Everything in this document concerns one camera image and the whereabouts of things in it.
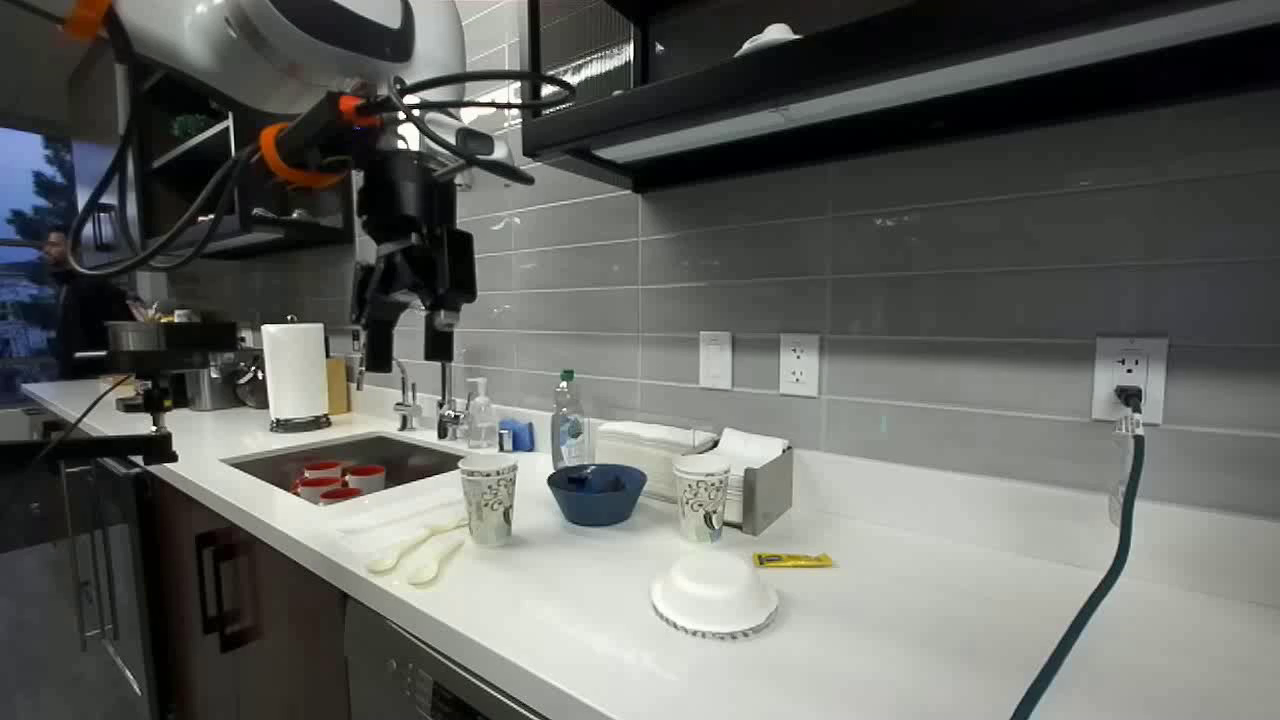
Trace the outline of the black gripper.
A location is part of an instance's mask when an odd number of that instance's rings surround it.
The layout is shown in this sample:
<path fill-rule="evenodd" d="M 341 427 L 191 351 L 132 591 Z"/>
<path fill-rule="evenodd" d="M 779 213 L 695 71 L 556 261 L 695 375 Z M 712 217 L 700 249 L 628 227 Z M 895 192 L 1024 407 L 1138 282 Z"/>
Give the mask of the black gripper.
<path fill-rule="evenodd" d="M 397 361 L 397 298 L 415 298 L 424 317 L 424 361 L 451 364 L 459 310 L 477 302 L 477 249 L 454 223 L 454 187 L 428 171 L 424 156 L 382 153 L 365 163 L 356 217 L 376 261 L 356 268 L 365 370 Z"/>

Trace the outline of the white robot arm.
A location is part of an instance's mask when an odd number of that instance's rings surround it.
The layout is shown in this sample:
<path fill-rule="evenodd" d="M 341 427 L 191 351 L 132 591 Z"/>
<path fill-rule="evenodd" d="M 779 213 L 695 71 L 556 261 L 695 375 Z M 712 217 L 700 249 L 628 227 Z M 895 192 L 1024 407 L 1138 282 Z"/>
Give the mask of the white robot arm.
<path fill-rule="evenodd" d="M 379 246 L 379 261 L 356 268 L 365 370 L 391 370 L 409 304 L 428 312 L 449 351 L 477 298 L 451 178 L 499 159 L 499 146 L 459 121 L 473 71 L 454 0 L 74 0 L 65 29 L 108 36 L 125 64 L 144 62 L 272 117 L 166 234 L 125 261 L 72 252 L 81 275 L 157 265 L 249 163 L 286 187 L 331 187 L 359 171 L 359 223 Z"/>

